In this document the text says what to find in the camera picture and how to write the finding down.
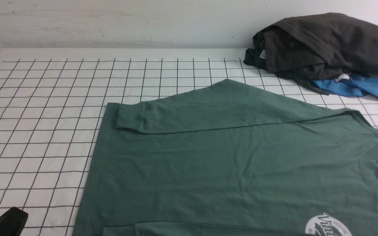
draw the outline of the clothing pile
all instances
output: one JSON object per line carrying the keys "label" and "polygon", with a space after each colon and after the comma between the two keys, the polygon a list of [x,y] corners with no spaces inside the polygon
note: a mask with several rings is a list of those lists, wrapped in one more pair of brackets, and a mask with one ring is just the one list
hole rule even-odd
{"label": "clothing pile", "polygon": [[253,36],[244,63],[321,94],[378,98],[378,26],[340,13],[285,18]]}

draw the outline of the green long-sleeve shirt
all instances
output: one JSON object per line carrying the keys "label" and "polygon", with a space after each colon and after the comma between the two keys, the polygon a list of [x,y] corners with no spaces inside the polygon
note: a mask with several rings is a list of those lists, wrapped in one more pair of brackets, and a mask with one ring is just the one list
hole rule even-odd
{"label": "green long-sleeve shirt", "polygon": [[378,130],[225,80],[109,103],[74,236],[378,235]]}

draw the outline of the white wall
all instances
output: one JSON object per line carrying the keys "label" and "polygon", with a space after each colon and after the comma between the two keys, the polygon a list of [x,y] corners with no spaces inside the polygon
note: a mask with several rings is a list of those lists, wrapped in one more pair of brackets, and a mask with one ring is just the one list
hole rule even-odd
{"label": "white wall", "polygon": [[0,0],[0,47],[246,48],[282,18],[325,12],[378,24],[378,0]]}

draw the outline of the graphic print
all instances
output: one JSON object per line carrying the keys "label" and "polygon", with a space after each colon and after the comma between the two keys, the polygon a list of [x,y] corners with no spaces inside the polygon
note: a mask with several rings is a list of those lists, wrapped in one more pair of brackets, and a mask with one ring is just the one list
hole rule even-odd
{"label": "graphic print", "polygon": [[351,232],[341,221],[330,217],[327,213],[311,218],[306,224],[306,234],[319,236],[352,236]]}

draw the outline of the clothing tag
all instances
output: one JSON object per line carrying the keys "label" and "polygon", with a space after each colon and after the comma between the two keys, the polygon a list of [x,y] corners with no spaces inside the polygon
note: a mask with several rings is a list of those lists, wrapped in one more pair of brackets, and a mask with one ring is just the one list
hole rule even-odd
{"label": "clothing tag", "polygon": [[262,51],[261,55],[259,56],[259,58],[262,58],[262,59],[265,59],[265,50]]}
{"label": "clothing tag", "polygon": [[339,82],[342,79],[349,79],[349,75],[343,73],[342,75],[339,76],[339,78],[335,79],[335,82]]}

